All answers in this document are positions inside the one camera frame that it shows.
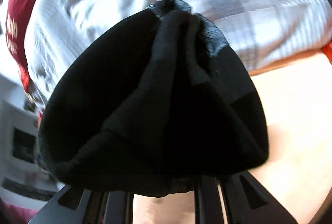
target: gray plaid cloth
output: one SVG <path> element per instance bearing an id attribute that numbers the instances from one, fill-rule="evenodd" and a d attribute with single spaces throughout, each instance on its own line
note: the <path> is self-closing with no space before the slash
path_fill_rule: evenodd
<path id="1" fill-rule="evenodd" d="M 327 0 L 184 0 L 224 33 L 247 70 L 327 44 Z"/>

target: black and gray garment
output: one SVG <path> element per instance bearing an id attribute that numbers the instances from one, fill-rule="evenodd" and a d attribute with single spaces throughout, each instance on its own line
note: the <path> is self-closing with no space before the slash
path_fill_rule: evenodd
<path id="1" fill-rule="evenodd" d="M 224 35 L 160 0 L 98 38 L 57 84 L 39 146 L 60 181 L 162 197 L 263 164 L 258 93 Z"/>

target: pink object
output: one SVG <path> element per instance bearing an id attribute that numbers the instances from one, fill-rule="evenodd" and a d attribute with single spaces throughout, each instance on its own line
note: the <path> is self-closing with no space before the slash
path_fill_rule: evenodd
<path id="1" fill-rule="evenodd" d="M 4 202 L 4 205 L 10 215 L 14 218 L 15 224 L 28 224 L 28 222 L 38 212 L 38 210 L 21 208 L 19 206 L 11 205 L 7 202 Z"/>

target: beige table surface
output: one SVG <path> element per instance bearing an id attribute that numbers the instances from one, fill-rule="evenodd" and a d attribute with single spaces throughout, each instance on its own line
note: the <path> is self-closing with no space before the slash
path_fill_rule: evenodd
<path id="1" fill-rule="evenodd" d="M 267 118 L 270 157 L 251 173 L 307 224 L 332 199 L 332 66 L 311 52 L 274 68 L 252 77 Z M 133 224 L 194 224 L 194 207 L 192 192 L 135 195 Z"/>

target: striped fabric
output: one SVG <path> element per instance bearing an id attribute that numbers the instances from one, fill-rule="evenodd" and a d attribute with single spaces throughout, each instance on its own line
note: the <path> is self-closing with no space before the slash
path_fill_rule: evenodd
<path id="1" fill-rule="evenodd" d="M 44 103 L 74 60 L 100 35 L 156 0 L 37 0 L 25 38 L 29 73 Z M 327 0 L 183 0 L 225 35 L 247 70 L 332 36 Z"/>

